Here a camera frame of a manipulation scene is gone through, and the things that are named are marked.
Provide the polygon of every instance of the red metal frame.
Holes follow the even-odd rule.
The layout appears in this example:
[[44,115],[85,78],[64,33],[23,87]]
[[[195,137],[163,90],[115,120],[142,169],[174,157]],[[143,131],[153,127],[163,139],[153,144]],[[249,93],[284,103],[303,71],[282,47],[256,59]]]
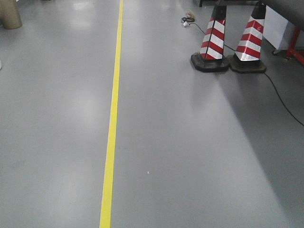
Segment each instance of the red metal frame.
[[300,29],[296,27],[294,30],[293,39],[291,40],[289,49],[287,51],[287,57],[294,56],[298,61],[304,64],[304,51],[295,50],[295,45],[296,42],[298,41],[299,34],[300,34]]

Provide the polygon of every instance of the cylindrical container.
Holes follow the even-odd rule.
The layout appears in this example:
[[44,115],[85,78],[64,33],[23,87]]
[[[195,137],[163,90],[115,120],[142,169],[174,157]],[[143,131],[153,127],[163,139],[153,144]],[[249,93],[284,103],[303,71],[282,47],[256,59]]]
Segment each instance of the cylindrical container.
[[0,20],[5,29],[17,29],[22,26],[16,0],[0,0]]

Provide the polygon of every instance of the epoxy floor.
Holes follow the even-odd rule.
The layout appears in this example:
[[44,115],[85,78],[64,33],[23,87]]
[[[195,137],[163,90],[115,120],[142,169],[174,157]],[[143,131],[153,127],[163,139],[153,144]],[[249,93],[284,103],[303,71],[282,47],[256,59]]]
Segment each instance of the epoxy floor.
[[[304,128],[263,74],[190,64],[213,3],[125,0],[113,228],[304,227]],[[252,4],[229,4],[233,48]],[[99,226],[119,1],[28,0],[0,29],[0,225]],[[304,69],[262,61],[304,122]],[[225,49],[225,55],[232,54]]]

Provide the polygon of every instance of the white box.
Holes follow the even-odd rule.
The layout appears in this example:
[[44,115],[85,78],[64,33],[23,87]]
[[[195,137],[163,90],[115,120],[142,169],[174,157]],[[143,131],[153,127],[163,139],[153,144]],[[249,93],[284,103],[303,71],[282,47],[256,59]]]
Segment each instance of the white box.
[[[288,50],[295,26],[267,6],[263,36],[277,50]],[[300,32],[296,49],[304,49],[304,32]]]

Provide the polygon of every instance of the reflective stripe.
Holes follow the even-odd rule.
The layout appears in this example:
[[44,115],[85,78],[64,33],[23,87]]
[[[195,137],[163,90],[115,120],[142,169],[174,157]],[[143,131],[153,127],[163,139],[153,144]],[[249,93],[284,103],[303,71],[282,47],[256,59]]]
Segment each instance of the reflective stripe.
[[241,40],[249,40],[252,43],[256,44],[256,45],[261,45],[262,44],[262,40],[255,37],[254,35],[248,33],[248,34],[244,34],[241,38]]
[[211,35],[210,41],[220,47],[224,47],[224,40],[218,38],[217,36]]
[[214,23],[214,28],[216,28],[218,31],[224,34],[225,32],[225,25],[219,23],[217,20]]
[[214,20],[209,21],[208,26],[207,26],[207,29],[213,27],[213,22],[214,22]]
[[209,41],[210,40],[210,34],[205,35],[203,42]]
[[258,52],[261,50],[261,46],[256,45],[256,44],[250,42],[249,40],[246,40],[246,41],[245,40],[241,40],[238,45],[254,49],[255,51],[258,51]]
[[263,33],[259,32],[258,30],[256,30],[255,28],[251,27],[251,28],[246,28],[244,30],[244,33],[243,34],[252,34],[254,35],[255,37],[259,38],[259,39],[262,39],[263,38]]
[[212,56],[213,58],[212,59],[222,59],[223,58],[223,55],[220,54],[219,52],[213,50],[212,48],[208,48],[208,51],[207,51],[207,54]]
[[241,60],[241,61],[255,61],[255,60],[259,60],[259,58],[253,57],[251,55],[248,55],[246,53],[241,53],[236,51],[236,55],[237,57]]
[[256,51],[254,49],[251,49],[249,47],[245,47],[245,46],[238,46],[237,50],[238,52],[244,52],[248,55],[251,55],[253,57],[256,57],[256,58],[260,58],[260,52],[259,51]]
[[257,21],[253,20],[253,21],[249,22],[246,26],[246,28],[251,28],[251,27],[254,27],[256,30],[263,33],[264,23],[260,24]]

